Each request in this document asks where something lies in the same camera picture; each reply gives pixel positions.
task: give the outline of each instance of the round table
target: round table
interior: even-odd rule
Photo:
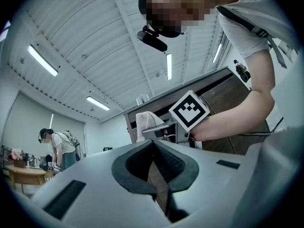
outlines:
[[[19,168],[13,165],[8,165],[5,167],[5,169],[9,171],[9,177],[13,189],[16,189],[16,183],[20,183],[22,193],[24,193],[23,184],[43,185],[45,183],[44,175],[46,172],[42,169],[34,169],[28,167]]]

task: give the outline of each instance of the black cap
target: black cap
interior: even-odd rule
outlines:
[[[53,132],[54,132],[53,129],[42,128],[42,129],[40,130],[40,137],[41,137],[42,139],[45,139],[47,133],[53,133]]]
[[[146,19],[150,26],[160,35],[169,38],[175,38],[180,35],[180,33],[177,32],[178,30],[176,30],[174,27],[163,27],[157,24],[160,22],[157,21],[157,16],[152,14],[152,10],[147,9],[147,0],[138,0],[138,9],[141,14],[146,15]]]

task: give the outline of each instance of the white cloth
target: white cloth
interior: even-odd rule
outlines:
[[[75,151],[75,146],[69,141],[68,137],[63,133],[52,134],[52,146],[57,149],[61,148],[62,153],[71,153]]]
[[[136,114],[137,142],[146,140],[143,136],[143,130],[163,124],[164,121],[152,112],[143,112]]]
[[[301,48],[296,31],[275,0],[239,0],[224,7],[236,10],[252,24],[266,30],[273,38],[281,39],[295,49]],[[219,22],[228,39],[244,59],[269,48],[266,38],[258,37],[223,15],[219,16]]]

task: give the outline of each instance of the ceiling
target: ceiling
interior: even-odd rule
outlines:
[[[55,108],[104,122],[136,106],[139,94],[153,98],[218,68],[225,47],[212,63],[223,40],[212,13],[183,36],[160,36],[172,54],[169,81],[165,54],[137,39],[145,25],[138,0],[27,0],[11,21],[2,60]],[[30,44],[59,71],[56,77],[27,52]],[[111,109],[92,105],[89,95]]]

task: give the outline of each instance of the flowers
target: flowers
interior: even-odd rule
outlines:
[[[13,157],[13,160],[22,160],[24,152],[22,149],[12,149],[11,156]]]

